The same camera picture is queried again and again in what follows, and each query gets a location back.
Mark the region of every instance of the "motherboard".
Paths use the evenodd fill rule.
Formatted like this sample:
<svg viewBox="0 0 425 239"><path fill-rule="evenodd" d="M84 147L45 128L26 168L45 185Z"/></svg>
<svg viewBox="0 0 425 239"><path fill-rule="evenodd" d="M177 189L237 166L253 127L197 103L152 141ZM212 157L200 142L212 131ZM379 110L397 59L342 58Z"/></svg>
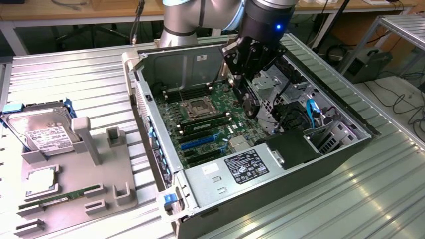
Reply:
<svg viewBox="0 0 425 239"><path fill-rule="evenodd" d="M200 97L178 93L178 99L170 103L160 96L156 103L185 169L248 149L266 136L226 83L209 86Z"/></svg>

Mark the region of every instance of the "open computer chassis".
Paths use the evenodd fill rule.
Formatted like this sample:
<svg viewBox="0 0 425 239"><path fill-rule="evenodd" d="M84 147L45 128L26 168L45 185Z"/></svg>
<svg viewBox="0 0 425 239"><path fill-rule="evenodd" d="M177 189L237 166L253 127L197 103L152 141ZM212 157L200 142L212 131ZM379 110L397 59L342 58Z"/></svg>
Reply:
<svg viewBox="0 0 425 239"><path fill-rule="evenodd" d="M222 44L138 51L129 72L162 219L185 239L330 174L378 135L290 52L249 83L261 109L246 119L222 71Z"/></svg>

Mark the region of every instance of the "metal workbench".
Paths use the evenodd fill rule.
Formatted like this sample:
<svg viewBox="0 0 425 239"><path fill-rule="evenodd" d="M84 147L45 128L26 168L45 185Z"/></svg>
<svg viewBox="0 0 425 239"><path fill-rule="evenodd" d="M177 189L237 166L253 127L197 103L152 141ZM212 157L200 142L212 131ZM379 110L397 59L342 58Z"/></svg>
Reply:
<svg viewBox="0 0 425 239"><path fill-rule="evenodd" d="M282 43L329 87L381 132L379 138L325 178L208 233L202 238L422 238L425 237L425 148L390 123L383 112L338 73L288 35ZM153 48L142 44L136 48ZM154 202L156 186L125 96L121 53L130 46L16 57L6 65L9 102L73 99L78 116L89 116L92 133L118 125L126 132L137 196L133 210L94 220L42 238L173 238ZM18 144L8 131L0 141L0 237L10 234L8 194L20 166Z"/></svg>
<svg viewBox="0 0 425 239"><path fill-rule="evenodd" d="M382 26L385 27L390 33L397 34L401 38L403 38L407 42L410 42L418 49L425 51L425 15L393 15L393 16L378 16L374 22L371 23L369 30L362 37L361 41L357 44L355 49L349 54L347 57L343 58L339 66L338 72L343 74L350 67L358 52L363 49L366 42L369 41L373 34L375 34L377 28Z"/></svg>

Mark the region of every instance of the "hard disk drive label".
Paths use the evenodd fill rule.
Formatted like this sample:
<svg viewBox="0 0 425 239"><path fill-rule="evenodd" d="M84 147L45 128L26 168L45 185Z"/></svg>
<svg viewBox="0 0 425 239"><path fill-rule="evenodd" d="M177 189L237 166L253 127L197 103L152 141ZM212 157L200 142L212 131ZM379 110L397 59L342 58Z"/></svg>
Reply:
<svg viewBox="0 0 425 239"><path fill-rule="evenodd" d="M225 159L224 162L238 184L250 181L269 172L254 149Z"/></svg>
<svg viewBox="0 0 425 239"><path fill-rule="evenodd" d="M25 134L42 153L72 146L72 142L64 127L53 127L28 131Z"/></svg>

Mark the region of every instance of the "power supply label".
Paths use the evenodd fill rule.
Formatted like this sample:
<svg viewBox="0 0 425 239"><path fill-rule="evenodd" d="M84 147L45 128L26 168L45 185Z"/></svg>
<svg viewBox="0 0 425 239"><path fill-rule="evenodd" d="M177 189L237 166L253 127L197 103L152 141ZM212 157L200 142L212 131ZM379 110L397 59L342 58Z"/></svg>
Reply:
<svg viewBox="0 0 425 239"><path fill-rule="evenodd" d="M61 126L28 131L25 134L42 153L72 146L72 141Z"/></svg>
<svg viewBox="0 0 425 239"><path fill-rule="evenodd" d="M224 162L238 184L250 181L269 172L254 149L225 159Z"/></svg>

